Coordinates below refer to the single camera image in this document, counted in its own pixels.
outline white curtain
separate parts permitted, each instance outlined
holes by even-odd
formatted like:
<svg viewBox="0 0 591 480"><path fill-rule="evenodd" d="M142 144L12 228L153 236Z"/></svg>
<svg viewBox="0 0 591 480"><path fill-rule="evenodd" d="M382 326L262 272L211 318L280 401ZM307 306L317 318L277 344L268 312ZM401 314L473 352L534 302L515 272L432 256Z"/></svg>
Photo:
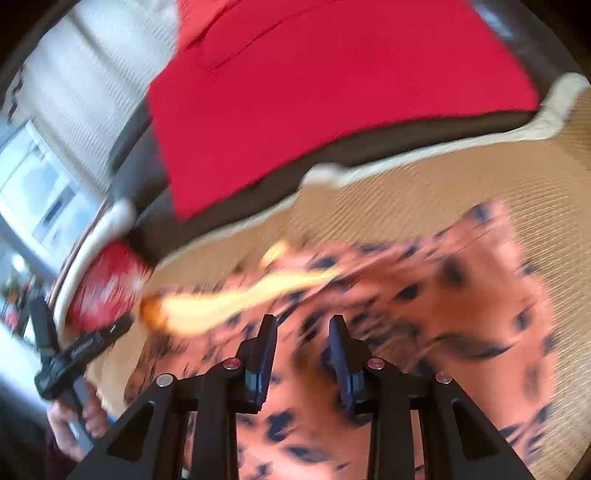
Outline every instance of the white curtain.
<svg viewBox="0 0 591 480"><path fill-rule="evenodd" d="M109 150L177 38L174 0L82 0L41 40L13 85L12 122L32 119L62 162L101 198Z"/></svg>

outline red blanket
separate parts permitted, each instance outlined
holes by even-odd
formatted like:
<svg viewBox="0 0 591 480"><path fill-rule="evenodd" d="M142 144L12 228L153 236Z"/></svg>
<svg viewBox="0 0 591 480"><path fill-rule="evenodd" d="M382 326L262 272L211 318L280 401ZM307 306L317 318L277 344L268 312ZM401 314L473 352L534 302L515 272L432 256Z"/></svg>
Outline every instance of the red blanket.
<svg viewBox="0 0 591 480"><path fill-rule="evenodd" d="M465 0L242 0L149 99L183 219L358 131L538 106Z"/></svg>

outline silver screw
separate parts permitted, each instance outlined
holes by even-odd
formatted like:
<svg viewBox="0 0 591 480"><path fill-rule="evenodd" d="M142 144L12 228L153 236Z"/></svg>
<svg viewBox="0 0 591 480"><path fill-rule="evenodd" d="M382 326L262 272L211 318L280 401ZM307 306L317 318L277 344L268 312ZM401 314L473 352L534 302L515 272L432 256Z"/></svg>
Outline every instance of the silver screw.
<svg viewBox="0 0 591 480"><path fill-rule="evenodd" d="M240 366L242 365L242 362L238 358L232 357L232 358L226 358L223 361L222 365L226 370L235 370L237 368L240 368Z"/></svg>
<svg viewBox="0 0 591 480"><path fill-rule="evenodd" d="M381 370L385 366L386 362L376 356L368 360L368 367L371 368L371 370Z"/></svg>
<svg viewBox="0 0 591 480"><path fill-rule="evenodd" d="M156 385L159 387L168 387L174 381L171 374L162 374L156 379Z"/></svg>
<svg viewBox="0 0 591 480"><path fill-rule="evenodd" d="M437 380L439 383L443 383L443 384L447 385L448 383L450 383L453 380L453 378L451 375L448 375L445 372L437 372L435 374L435 380Z"/></svg>

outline leopard print fabric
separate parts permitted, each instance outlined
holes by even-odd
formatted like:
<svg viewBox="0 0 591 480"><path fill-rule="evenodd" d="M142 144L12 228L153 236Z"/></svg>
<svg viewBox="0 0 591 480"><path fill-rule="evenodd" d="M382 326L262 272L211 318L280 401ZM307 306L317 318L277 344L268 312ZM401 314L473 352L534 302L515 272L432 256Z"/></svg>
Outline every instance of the leopard print fabric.
<svg viewBox="0 0 591 480"><path fill-rule="evenodd" d="M241 479L364 479L371 418L346 417L337 408L327 343L330 318L342 314L352 336L374 355L407 372L428 362L451 373L526 463L540 455L554 388L553 311L502 202L477 205L428 238L287 251L259 271L212 288L174 287L160 296L187 290L224 295L270 272L335 267L341 273L330 281L235 312L200 335L154 332L129 379L126 401L162 373L205 373L233 356L272 313L279 335L267 402L256 416L237 415ZM195 419L191 414L187 464ZM416 415L413 429L415 476L421 478Z"/></svg>

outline beige rug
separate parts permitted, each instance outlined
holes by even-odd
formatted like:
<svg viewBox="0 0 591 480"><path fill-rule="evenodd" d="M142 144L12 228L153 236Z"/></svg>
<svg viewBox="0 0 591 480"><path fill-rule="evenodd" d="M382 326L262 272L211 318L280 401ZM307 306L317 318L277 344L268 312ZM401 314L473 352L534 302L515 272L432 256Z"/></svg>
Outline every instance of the beige rug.
<svg viewBox="0 0 591 480"><path fill-rule="evenodd" d="M146 288L214 283L258 262L280 238L301 245L433 233L474 204L502 197L556 308L554 411L545 454L532 471L540 480L564 480L591 443L591 90L581 94L569 117L547 140L485 141L354 171L315 168L294 198L194 242L159 266ZM124 408L123 389L145 335L136 323L90 369L115 413Z"/></svg>

